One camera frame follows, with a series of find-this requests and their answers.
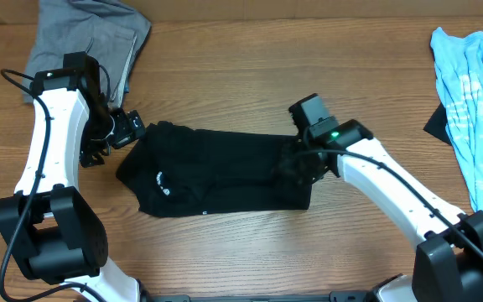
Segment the black polo shirt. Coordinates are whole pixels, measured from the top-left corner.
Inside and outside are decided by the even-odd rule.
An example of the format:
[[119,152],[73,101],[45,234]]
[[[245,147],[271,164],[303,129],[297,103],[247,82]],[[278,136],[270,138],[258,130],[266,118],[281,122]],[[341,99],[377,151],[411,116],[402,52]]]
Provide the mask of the black polo shirt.
[[156,217],[306,210],[311,186],[278,171],[294,140],[162,121],[147,127],[116,177],[137,197],[139,210]]

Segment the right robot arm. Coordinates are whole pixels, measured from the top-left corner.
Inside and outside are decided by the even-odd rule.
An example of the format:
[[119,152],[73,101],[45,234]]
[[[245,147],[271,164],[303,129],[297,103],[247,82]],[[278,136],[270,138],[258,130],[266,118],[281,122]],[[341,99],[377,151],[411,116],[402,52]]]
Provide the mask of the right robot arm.
[[331,172],[367,196],[415,251],[413,273],[399,274],[332,301],[482,302],[483,211],[471,215],[439,198],[409,174],[355,119],[340,123],[312,94],[288,112],[298,129],[278,165],[296,185]]

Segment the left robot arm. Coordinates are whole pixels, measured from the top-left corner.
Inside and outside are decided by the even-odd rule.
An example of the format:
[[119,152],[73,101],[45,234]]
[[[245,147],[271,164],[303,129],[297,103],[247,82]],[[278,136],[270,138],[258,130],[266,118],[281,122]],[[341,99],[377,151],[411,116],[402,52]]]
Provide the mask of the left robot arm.
[[0,199],[3,265],[50,293],[73,289],[89,301],[148,301],[143,284],[108,255],[106,230],[79,190],[80,168],[101,165],[113,149],[141,138],[137,112],[110,108],[106,70],[84,52],[36,73],[24,91],[34,101],[29,156],[13,195]]

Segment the folded grey shorts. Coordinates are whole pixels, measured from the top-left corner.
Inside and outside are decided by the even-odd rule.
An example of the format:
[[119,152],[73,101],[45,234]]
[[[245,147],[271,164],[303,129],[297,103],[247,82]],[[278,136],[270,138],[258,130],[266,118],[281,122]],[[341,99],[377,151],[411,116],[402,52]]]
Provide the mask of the folded grey shorts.
[[65,54],[85,52],[105,68],[100,72],[101,91],[109,107],[119,108],[151,27],[138,10],[120,1],[40,0],[36,40],[25,73],[59,69]]

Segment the dark garment under blue shirt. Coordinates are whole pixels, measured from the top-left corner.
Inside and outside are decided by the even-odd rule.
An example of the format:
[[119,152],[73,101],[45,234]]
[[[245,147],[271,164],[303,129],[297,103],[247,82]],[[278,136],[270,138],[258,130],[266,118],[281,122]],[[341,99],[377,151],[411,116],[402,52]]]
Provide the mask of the dark garment under blue shirt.
[[437,138],[438,140],[442,141],[443,143],[452,145],[449,136],[445,130],[447,122],[448,120],[445,107],[443,104],[439,104],[430,119],[425,124],[423,130],[426,133],[429,133],[433,137]]

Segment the light blue t-shirt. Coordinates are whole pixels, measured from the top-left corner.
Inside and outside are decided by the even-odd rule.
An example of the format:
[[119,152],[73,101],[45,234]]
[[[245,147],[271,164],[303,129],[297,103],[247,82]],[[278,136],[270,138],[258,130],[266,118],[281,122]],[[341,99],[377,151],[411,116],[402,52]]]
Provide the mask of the light blue t-shirt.
[[469,190],[471,207],[483,211],[483,32],[464,38],[433,31],[436,91],[446,111],[446,133]]

